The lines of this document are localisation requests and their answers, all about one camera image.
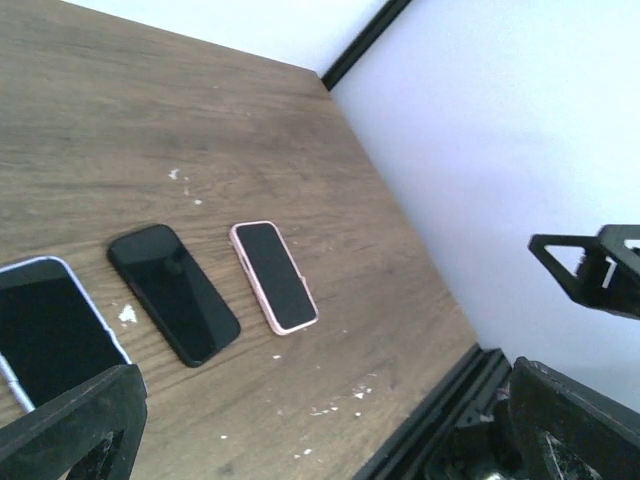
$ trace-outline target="white-edged smartphone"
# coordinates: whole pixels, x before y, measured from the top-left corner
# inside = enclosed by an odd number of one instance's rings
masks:
[[[130,363],[62,259],[35,257],[0,268],[0,371],[25,411]]]

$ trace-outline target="phone screen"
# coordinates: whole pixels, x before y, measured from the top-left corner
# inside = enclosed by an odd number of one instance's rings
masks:
[[[239,225],[235,231],[278,323],[288,330],[315,319],[317,312],[275,227],[265,222]]]
[[[35,407],[130,363],[81,288],[53,257],[0,271],[0,353]]]
[[[115,240],[107,256],[180,359],[197,367],[240,334],[240,324],[166,225]]]

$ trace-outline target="pink phone case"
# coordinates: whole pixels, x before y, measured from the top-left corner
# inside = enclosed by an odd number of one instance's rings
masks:
[[[271,226],[273,226],[273,228],[275,229],[276,233],[278,234],[278,237],[280,238],[280,241],[282,242],[282,246],[284,247],[285,251],[287,252],[287,255],[289,256],[289,260],[291,261],[291,264],[293,265],[293,267],[296,269],[296,272],[298,272],[298,276],[300,277],[300,280],[302,281],[302,284],[304,285],[304,289],[307,292],[307,295],[309,297],[309,301],[311,302],[311,304],[313,305],[313,309],[316,312],[316,316],[313,320],[303,323],[301,325],[298,325],[296,327],[293,328],[283,328],[282,325],[280,325],[280,322],[278,321],[278,319],[276,318],[276,316],[273,313],[273,310],[271,309],[271,305],[269,305],[269,300],[267,299],[266,295],[264,294],[264,291],[262,290],[262,287],[260,285],[260,282],[258,281],[258,277],[256,276],[253,267],[251,265],[251,260],[247,257],[247,254],[244,250],[244,247],[242,246],[242,243],[240,242],[240,239],[238,238],[238,234],[237,234],[237,228],[238,227],[242,227],[245,225],[259,225],[259,224],[269,224]],[[316,323],[318,321],[318,307],[316,306],[316,303],[313,300],[313,297],[311,296],[311,292],[309,291],[309,287],[307,286],[307,281],[306,279],[300,274],[300,270],[298,269],[298,265],[296,265],[296,262],[293,260],[293,256],[291,255],[291,252],[289,251],[289,247],[287,247],[287,244],[285,243],[284,239],[282,238],[282,234],[280,233],[280,230],[278,230],[278,227],[276,227],[276,225],[273,222],[269,222],[267,220],[263,220],[263,221],[259,221],[259,222],[245,222],[245,223],[237,223],[235,224],[233,227],[231,227],[231,232],[230,235],[231,237],[231,244],[233,245],[233,248],[235,249],[236,253],[238,254],[238,258],[240,259],[240,263],[242,265],[242,269],[244,270],[244,272],[247,275],[247,278],[249,279],[249,283],[251,283],[251,287],[253,288],[253,291],[256,295],[256,297],[258,298],[258,302],[260,303],[260,307],[262,307],[262,311],[264,312],[264,315],[267,319],[267,322],[269,323],[269,326],[271,327],[271,330],[273,330],[276,334],[278,335],[288,335],[290,333],[295,332],[296,330],[300,330],[301,328],[305,328],[308,327],[309,325],[312,325],[314,323]]]

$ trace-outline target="black smartphone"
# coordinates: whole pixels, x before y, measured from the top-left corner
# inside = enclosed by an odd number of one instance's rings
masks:
[[[167,225],[114,240],[107,258],[188,367],[198,367],[240,334],[240,323]]]

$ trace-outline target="wooden table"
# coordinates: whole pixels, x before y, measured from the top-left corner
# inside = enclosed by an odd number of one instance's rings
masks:
[[[0,261],[66,259],[140,366],[133,478],[347,478],[473,345],[315,73],[2,0],[0,98]],[[280,226],[307,277],[320,310],[307,331],[271,333],[229,245],[233,223],[256,219]],[[201,368],[105,259],[108,239],[150,222],[176,230],[242,324]],[[119,321],[126,304],[138,323]],[[6,424],[21,411],[1,388]]]

